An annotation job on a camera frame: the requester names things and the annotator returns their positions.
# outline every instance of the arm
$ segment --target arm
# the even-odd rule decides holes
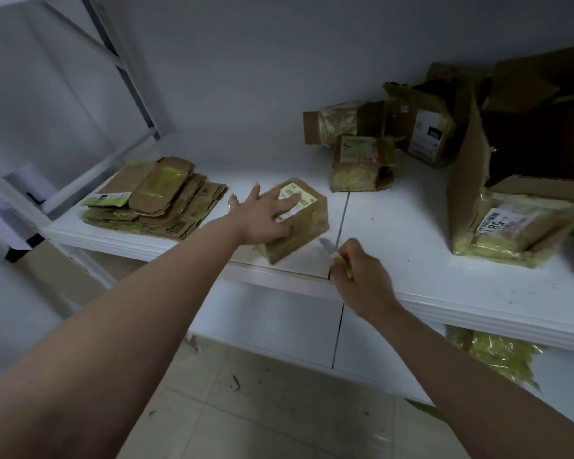
[[[115,457],[210,287],[242,244],[284,237],[299,195],[259,198],[196,231],[68,319],[0,375],[0,458]]]
[[[340,253],[353,274],[338,262],[332,268],[344,302],[400,355],[473,459],[574,459],[574,423],[407,312],[357,240]]]

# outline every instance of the hand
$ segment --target hand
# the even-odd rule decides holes
[[[340,260],[334,261],[332,279],[344,302],[355,314],[376,325],[384,316],[403,311],[383,264],[366,254],[359,241],[354,238],[347,240],[338,253],[351,264],[353,279],[347,277]]]
[[[260,196],[260,185],[255,184],[243,203],[238,202],[235,194],[230,196],[230,213],[227,217],[240,233],[242,245],[261,245],[291,233],[286,223],[276,222],[274,218],[298,204],[302,193],[278,200],[280,192],[280,187],[276,186]]]

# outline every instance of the right hand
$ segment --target right hand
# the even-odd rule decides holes
[[[383,317],[404,310],[395,298],[391,279],[383,264],[366,254],[359,241],[354,238],[347,240],[338,253],[351,264],[353,279],[346,275],[341,261],[334,262],[332,279],[344,302],[355,314],[376,325]]]

